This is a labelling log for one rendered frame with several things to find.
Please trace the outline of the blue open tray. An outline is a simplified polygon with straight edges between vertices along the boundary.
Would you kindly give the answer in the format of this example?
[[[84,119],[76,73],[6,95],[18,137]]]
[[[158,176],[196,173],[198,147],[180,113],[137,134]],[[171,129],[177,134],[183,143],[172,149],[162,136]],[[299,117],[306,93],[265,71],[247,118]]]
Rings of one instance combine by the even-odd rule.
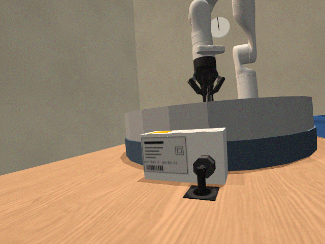
[[[316,126],[317,136],[325,138],[325,115],[313,116],[314,125]]]

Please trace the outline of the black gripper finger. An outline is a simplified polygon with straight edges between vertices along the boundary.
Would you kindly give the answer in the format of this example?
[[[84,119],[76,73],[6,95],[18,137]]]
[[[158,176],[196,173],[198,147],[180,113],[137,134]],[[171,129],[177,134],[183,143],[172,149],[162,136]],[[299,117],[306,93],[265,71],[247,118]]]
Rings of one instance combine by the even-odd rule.
[[[216,80],[216,81],[217,81],[217,84],[216,84],[215,88],[213,89],[213,87],[214,87],[214,81],[213,81],[213,78],[214,78],[213,73],[211,73],[211,74],[209,75],[210,85],[207,86],[209,102],[210,102],[210,101],[214,101],[214,99],[213,99],[213,95],[214,95],[214,93],[217,93],[217,92],[219,91],[219,89],[221,88],[221,86],[222,86],[222,84],[223,84],[223,82],[224,82],[224,80],[225,80],[224,77],[220,77],[220,76],[218,75],[217,80]],[[210,92],[209,92],[209,89],[210,89]]]
[[[207,95],[207,81],[206,81],[206,74],[202,74],[202,81],[203,86],[200,85],[201,88],[198,87],[196,84],[195,76],[188,80],[188,84],[193,88],[193,90],[203,96],[203,102],[208,102],[208,95]]]

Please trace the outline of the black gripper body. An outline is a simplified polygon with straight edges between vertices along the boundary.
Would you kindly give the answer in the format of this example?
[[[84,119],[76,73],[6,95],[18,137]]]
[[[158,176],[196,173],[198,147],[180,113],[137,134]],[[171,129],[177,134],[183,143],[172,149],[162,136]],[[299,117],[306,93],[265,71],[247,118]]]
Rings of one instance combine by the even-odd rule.
[[[202,74],[206,74],[207,85],[210,85],[209,75],[213,73],[213,81],[218,77],[216,59],[213,56],[202,56],[193,60],[195,80],[203,86]]]

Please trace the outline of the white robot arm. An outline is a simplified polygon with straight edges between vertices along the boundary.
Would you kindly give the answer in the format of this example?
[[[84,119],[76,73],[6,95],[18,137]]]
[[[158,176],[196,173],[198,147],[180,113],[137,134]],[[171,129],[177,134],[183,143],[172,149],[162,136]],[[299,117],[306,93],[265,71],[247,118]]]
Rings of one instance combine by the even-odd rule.
[[[218,0],[194,0],[189,8],[189,23],[192,25],[193,60],[202,56],[225,53],[224,46],[213,46],[211,12]],[[243,64],[256,61],[255,0],[232,0],[233,17],[247,35],[248,44],[233,48],[238,99],[258,98],[255,70]]]

